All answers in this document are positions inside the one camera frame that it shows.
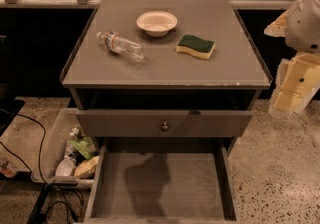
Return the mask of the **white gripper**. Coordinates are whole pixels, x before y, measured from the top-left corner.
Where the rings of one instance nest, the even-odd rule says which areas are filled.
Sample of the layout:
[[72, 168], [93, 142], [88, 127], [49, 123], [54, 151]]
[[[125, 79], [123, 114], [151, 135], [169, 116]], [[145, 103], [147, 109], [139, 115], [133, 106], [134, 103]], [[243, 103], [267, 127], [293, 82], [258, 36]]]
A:
[[301, 113], [320, 89], [320, 55], [311, 54], [320, 53], [320, 0], [295, 0], [264, 29], [264, 34], [285, 36], [286, 44], [298, 51], [278, 66], [268, 112]]

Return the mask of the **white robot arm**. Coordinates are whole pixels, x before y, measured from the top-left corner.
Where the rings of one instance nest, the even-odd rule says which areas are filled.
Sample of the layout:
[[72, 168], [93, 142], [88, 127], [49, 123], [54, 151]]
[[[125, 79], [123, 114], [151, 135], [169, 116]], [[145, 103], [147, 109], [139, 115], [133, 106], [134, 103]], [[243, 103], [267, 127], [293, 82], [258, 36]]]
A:
[[264, 33], [296, 50], [278, 66], [268, 112], [278, 118], [301, 113], [320, 88], [320, 0], [294, 0]]

